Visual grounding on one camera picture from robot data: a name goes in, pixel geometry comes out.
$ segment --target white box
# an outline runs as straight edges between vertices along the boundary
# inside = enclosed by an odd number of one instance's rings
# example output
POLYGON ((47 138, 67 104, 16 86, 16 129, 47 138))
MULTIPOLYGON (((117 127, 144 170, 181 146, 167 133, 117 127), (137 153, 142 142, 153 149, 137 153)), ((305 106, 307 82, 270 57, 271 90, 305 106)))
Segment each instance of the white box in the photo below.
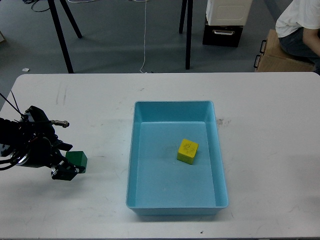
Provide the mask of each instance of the white box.
POLYGON ((206 19, 210 26, 244 26, 253 0, 208 0, 206 19))

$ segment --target robotic arm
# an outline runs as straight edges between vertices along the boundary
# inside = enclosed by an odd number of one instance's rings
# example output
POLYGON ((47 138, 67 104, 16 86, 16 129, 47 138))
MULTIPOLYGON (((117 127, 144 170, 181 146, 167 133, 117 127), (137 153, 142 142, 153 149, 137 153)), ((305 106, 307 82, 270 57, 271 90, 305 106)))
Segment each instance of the robotic arm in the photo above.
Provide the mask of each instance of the robotic arm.
POLYGON ((67 121, 49 120, 40 108, 31 106, 21 115, 19 122, 0 118, 0 164, 31 168, 51 168, 52 179, 71 181, 83 173, 86 166, 75 165, 61 151, 69 151, 73 146, 58 139, 52 125, 67 128, 67 121))

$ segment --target black drawer unit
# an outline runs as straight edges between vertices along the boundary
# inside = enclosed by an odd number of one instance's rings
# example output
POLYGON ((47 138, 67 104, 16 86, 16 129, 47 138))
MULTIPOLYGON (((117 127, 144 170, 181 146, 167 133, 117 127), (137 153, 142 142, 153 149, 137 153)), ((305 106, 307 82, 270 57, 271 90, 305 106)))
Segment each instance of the black drawer unit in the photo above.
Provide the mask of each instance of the black drawer unit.
POLYGON ((244 26, 210 26, 205 21, 203 45, 238 47, 244 26))

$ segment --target drawer handle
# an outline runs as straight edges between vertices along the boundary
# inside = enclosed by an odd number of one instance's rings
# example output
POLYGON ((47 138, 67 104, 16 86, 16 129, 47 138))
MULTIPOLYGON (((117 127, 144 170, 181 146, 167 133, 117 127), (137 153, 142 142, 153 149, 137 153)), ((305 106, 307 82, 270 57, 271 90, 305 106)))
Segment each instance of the drawer handle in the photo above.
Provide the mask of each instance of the drawer handle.
POLYGON ((260 61, 260 55, 255 56, 255 60, 254 60, 254 64, 253 64, 253 67, 254 67, 255 69, 258 68, 259 61, 260 61))
POLYGON ((261 46, 260 46, 260 53, 264 54, 267 46, 267 40, 262 40, 261 46))
POLYGON ((236 33, 235 31, 226 31, 226 30, 213 30, 212 32, 214 34, 228 35, 228 36, 231 36, 236 33))

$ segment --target jeans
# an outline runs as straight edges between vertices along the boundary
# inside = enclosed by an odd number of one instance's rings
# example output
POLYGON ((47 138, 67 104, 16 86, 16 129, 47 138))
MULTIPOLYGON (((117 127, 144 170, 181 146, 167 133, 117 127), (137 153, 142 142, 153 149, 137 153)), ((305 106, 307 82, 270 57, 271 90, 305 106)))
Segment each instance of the jeans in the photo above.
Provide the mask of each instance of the jeans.
POLYGON ((304 28, 300 27, 295 32, 288 36, 280 37, 280 46, 288 54, 308 58, 314 63, 315 73, 320 75, 320 56, 315 54, 307 45, 303 42, 304 28))

